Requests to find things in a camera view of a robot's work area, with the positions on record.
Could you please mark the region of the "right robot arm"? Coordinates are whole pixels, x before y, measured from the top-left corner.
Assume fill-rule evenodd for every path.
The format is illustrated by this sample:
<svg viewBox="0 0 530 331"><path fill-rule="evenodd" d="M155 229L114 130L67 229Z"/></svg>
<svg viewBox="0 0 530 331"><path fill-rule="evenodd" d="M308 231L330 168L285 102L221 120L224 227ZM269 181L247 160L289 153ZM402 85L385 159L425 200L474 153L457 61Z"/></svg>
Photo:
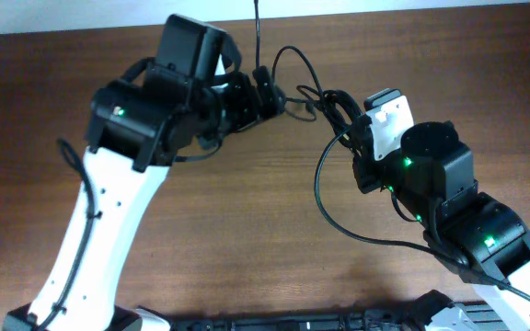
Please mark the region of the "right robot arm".
<svg viewBox="0 0 530 331"><path fill-rule="evenodd" d="M423 226L438 260L509 329L530 330L530 230L510 207L479 191L473 154L454 125L413 125L396 136L396 147L374 156L384 131L366 115L351 126L359 189L390 190Z"/></svg>

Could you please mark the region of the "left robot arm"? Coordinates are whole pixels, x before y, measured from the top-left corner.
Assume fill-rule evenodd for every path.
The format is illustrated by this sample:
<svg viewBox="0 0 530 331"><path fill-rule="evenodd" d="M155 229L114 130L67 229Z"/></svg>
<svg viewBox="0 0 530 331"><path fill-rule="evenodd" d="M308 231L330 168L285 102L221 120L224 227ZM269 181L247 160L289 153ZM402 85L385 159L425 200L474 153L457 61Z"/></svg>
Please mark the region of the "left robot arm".
<svg viewBox="0 0 530 331"><path fill-rule="evenodd" d="M87 148L59 141L82 184L52 271L37 297L7 313L6 330L168 330L165 316L115 303L118 283L144 213L181 150L204 157L225 137L284 110L285 96L265 66L240 71L232 37L213 25L171 15L155 56L143 58L91 101Z"/></svg>

